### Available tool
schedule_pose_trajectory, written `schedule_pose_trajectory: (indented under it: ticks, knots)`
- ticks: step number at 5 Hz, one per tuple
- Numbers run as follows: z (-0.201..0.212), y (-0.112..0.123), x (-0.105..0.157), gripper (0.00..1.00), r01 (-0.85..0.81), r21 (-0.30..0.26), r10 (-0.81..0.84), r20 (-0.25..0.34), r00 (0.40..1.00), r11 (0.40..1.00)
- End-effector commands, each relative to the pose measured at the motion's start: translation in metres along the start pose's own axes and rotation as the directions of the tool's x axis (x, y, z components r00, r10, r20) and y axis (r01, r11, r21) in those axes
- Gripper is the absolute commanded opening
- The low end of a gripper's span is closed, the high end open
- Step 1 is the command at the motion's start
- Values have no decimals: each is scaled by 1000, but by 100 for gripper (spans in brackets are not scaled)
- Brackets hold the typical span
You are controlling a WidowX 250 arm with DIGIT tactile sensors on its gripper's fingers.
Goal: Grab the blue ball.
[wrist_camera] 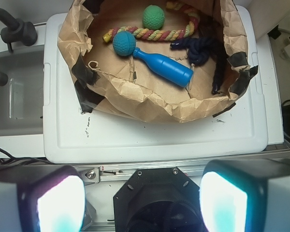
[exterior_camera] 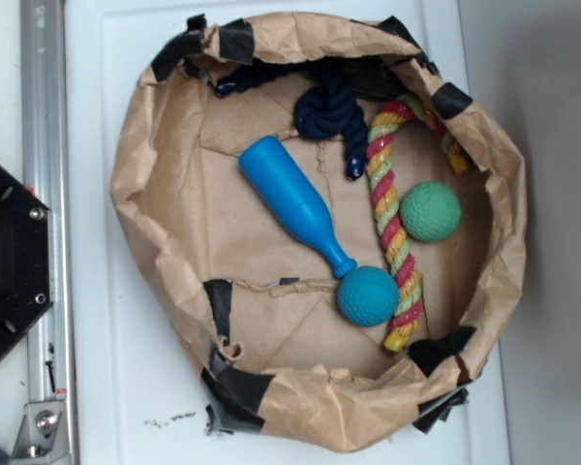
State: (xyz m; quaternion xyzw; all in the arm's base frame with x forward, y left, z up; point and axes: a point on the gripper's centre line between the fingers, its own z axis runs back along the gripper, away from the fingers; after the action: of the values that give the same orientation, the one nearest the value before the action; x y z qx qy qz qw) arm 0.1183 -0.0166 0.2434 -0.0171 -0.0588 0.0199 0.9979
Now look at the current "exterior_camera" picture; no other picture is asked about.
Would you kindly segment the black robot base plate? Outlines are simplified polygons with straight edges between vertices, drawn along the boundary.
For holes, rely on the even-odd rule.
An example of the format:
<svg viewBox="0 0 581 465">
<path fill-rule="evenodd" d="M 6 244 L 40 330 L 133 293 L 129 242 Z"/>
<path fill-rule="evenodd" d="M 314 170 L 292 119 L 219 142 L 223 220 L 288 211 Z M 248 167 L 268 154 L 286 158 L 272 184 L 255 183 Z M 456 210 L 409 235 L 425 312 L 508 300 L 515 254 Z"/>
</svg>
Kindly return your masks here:
<svg viewBox="0 0 581 465">
<path fill-rule="evenodd" d="M 50 210 L 0 166 L 0 362 L 52 304 Z"/>
</svg>

